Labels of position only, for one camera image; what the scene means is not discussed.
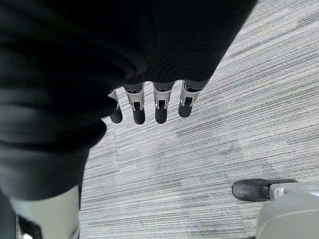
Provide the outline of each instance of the gray carpet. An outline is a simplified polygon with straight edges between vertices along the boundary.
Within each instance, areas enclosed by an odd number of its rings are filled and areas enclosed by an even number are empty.
[[[163,125],[150,83],[144,125],[118,90],[124,120],[105,120],[86,166],[82,239],[243,239],[264,204],[232,183],[319,180],[319,1],[261,0],[186,119],[180,85]]]

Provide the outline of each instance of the robotic hand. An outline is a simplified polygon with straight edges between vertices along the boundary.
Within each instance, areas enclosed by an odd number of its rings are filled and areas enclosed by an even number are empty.
[[[191,80],[182,81],[178,108],[178,114],[181,117],[186,118],[190,115],[195,100],[204,89],[207,82],[208,80],[201,82],[194,82]],[[157,123],[162,124],[166,122],[167,108],[173,85],[174,81],[168,83],[153,82],[155,119]],[[124,85],[124,88],[126,90],[130,106],[132,107],[134,122],[136,124],[143,124],[145,122],[144,83]],[[117,102],[116,111],[110,115],[110,119],[114,123],[120,123],[123,119],[123,115],[115,89],[109,93],[109,97],[113,98]]]
[[[2,1],[0,191],[24,239],[79,238],[89,149],[106,132],[101,118],[123,118],[115,89],[143,124],[153,82],[164,123],[183,80],[178,113],[188,117],[256,1]]]

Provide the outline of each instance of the metal finger segment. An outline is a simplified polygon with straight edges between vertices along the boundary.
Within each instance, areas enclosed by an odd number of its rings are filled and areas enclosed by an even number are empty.
[[[155,102],[155,119],[157,123],[165,123],[167,119],[167,108],[170,100],[173,82],[156,83],[153,82],[154,102]]]
[[[180,102],[178,114],[186,118],[190,115],[194,102],[197,100],[199,93],[204,89],[208,81],[195,82],[183,80],[180,90]]]
[[[133,118],[136,124],[145,122],[144,112],[144,83],[124,85],[130,106],[133,111]]]

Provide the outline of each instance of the black shoe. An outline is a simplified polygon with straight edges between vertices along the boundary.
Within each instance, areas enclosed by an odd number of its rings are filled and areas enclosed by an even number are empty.
[[[232,190],[236,198],[242,201],[262,202],[269,201],[269,187],[272,184],[296,183],[293,179],[265,180],[260,178],[240,180],[233,184]]]

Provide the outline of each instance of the black fabric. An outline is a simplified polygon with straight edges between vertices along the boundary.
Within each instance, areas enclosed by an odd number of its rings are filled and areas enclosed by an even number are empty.
[[[78,184],[107,92],[207,81],[256,0],[1,0],[0,186],[18,199]]]

